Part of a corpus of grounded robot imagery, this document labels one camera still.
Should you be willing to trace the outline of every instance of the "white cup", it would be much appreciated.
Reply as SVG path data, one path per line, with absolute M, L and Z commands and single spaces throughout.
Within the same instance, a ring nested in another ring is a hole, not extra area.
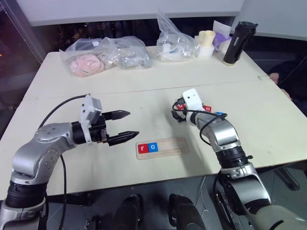
M 215 38 L 215 32 L 212 30 L 203 30 L 199 32 L 198 36 L 201 46 L 211 46 Z

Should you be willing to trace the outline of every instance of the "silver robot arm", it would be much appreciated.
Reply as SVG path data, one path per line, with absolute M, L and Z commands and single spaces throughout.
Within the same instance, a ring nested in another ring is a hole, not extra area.
M 284 207 L 271 204 L 260 177 L 248 161 L 252 157 L 245 155 L 237 132 L 229 121 L 223 116 L 199 112 L 205 110 L 195 89 L 183 92 L 182 98 L 174 105 L 178 104 L 186 109 L 173 109 L 173 117 L 179 122 L 186 120 L 208 138 L 222 167 L 219 181 L 236 214 L 245 215 L 256 230 L 307 229 L 304 219 Z
M 87 95 L 80 123 L 54 123 L 39 128 L 13 158 L 8 195 L 0 209 L 0 230 L 43 227 L 46 188 L 61 154 L 83 143 L 103 142 L 112 146 L 134 138 L 139 132 L 127 131 L 113 137 L 106 132 L 106 120 L 129 114 L 122 110 L 101 113 L 100 101 Z

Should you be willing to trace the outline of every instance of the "white table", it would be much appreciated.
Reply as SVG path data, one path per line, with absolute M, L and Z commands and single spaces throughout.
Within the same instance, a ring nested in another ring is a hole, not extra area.
M 192 87 L 214 111 L 228 113 L 244 151 L 254 156 L 251 162 L 255 167 L 307 158 L 307 119 L 244 53 L 233 67 L 224 66 L 214 56 L 210 60 L 182 63 L 155 62 L 147 70 L 114 68 L 84 79 L 69 74 L 60 63 L 59 54 L 51 53 L 0 141 L 0 198 L 6 196 L 17 149 L 32 138 L 40 122 L 57 104 L 86 92 L 101 100 L 104 111 L 131 112 L 121 120 L 108 121 L 109 134 L 127 130 L 140 134 L 112 147 L 80 145 L 65 152 L 68 193 L 217 173 L 220 166 L 215 153 L 200 140 L 198 129 L 179 125 L 170 113 L 174 100 Z M 79 99 L 66 104 L 48 123 L 79 120 L 81 103 Z M 184 137 L 189 154 L 137 160 L 137 142 L 172 137 Z M 47 192 L 63 193 L 60 161 Z

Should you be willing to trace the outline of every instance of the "black cable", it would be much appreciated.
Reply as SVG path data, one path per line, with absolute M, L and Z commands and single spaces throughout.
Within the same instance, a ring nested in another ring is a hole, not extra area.
M 217 194 L 216 192 L 216 184 L 217 184 L 217 179 L 218 177 L 221 175 L 221 171 L 218 172 L 218 174 L 216 175 L 215 179 L 214 179 L 214 182 L 213 182 L 213 192 L 214 192 L 214 195 Z M 216 209 L 218 212 L 219 212 L 219 216 L 223 219 L 223 221 L 232 229 L 232 230 L 236 230 L 236 228 L 224 217 L 224 214 L 221 213 L 219 207 Z
M 80 96 L 75 96 L 75 97 L 71 97 L 65 101 L 63 101 L 62 103 L 60 103 L 59 105 L 57 105 L 53 110 L 51 110 L 51 112 L 45 117 L 45 119 L 42 121 L 42 123 L 40 124 L 40 126 L 38 128 L 41 128 L 45 122 L 48 120 L 48 118 L 57 110 L 59 109 L 62 105 L 66 104 L 67 102 L 70 102 L 72 100 L 75 99 L 79 99 L 79 98 L 83 98 L 86 95 L 80 95 Z M 61 230 L 63 228 L 63 224 L 64 224 L 64 220 L 65 220 L 65 214 L 66 214 L 66 197 L 67 197 L 67 177 L 66 177 L 66 165 L 65 165 L 65 161 L 63 156 L 60 156 L 62 164 L 63 164 L 63 171 L 64 171 L 64 194 L 63 194 L 63 212 L 62 212 L 62 218 L 60 221 L 60 225 L 59 225 L 59 230 Z M 49 201 L 47 199 L 47 193 L 46 193 L 46 218 L 48 219 L 48 214 L 49 214 Z
M 202 132 L 203 132 L 203 130 L 204 130 L 210 123 L 212 123 L 213 121 L 217 120 L 218 118 L 224 119 L 225 117 L 227 117 L 227 114 L 218 115 L 218 114 L 210 113 L 210 112 L 207 112 L 207 111 L 190 110 L 190 109 L 185 109 L 185 108 L 182 109 L 182 110 L 180 110 L 180 109 L 175 109 L 175 108 L 174 108 L 175 105 L 176 105 L 176 102 L 175 102 L 175 103 L 173 104 L 173 106 L 172 106 L 172 109 L 173 109 L 174 111 L 178 111 L 178 112 L 193 112 L 193 113 L 209 114 L 209 115 L 215 116 L 215 118 L 213 118 L 212 120 L 208 121 L 208 122 L 207 122 L 203 127 L 201 127 L 201 129 L 200 129 L 200 138 L 201 138 L 201 140 L 202 140 L 203 142 L 205 142 L 207 145 L 210 145 L 210 146 L 211 146 L 211 144 L 210 144 L 208 141 L 206 141 L 206 140 L 202 137 Z

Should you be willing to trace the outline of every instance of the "clear plastic bag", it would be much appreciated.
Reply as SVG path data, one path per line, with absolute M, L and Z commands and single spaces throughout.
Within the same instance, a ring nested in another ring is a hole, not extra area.
M 102 42 L 101 38 L 81 38 L 65 51 L 60 50 L 60 56 L 73 74 L 86 77 L 99 73 L 114 66 L 110 61 L 112 47 Z
M 110 60 L 121 68 L 148 68 L 153 59 L 143 41 L 134 36 L 122 38 L 104 38 L 113 47 Z
M 194 39 L 181 33 L 172 21 L 159 11 L 157 13 L 159 29 L 156 55 L 161 61 L 185 61 L 195 55 L 197 44 Z
M 114 65 L 124 69 L 151 67 L 153 59 L 144 42 L 134 36 L 122 38 L 81 38 L 65 51 L 62 61 L 77 76 L 86 77 Z

